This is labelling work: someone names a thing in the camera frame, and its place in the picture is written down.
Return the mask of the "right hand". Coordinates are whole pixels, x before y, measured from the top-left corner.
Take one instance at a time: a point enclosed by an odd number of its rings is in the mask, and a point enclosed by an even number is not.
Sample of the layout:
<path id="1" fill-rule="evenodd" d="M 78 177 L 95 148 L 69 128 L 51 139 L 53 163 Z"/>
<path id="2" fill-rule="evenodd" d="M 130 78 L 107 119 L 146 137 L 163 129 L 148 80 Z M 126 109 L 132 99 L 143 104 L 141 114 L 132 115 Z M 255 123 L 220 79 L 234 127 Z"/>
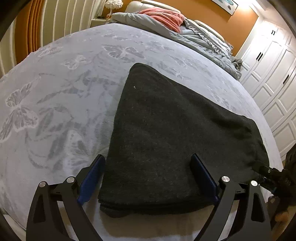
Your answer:
<path id="1" fill-rule="evenodd" d="M 279 197 L 270 196 L 267 202 L 267 211 L 270 221 L 288 222 L 290 215 L 288 213 L 288 205 L 281 201 Z"/>

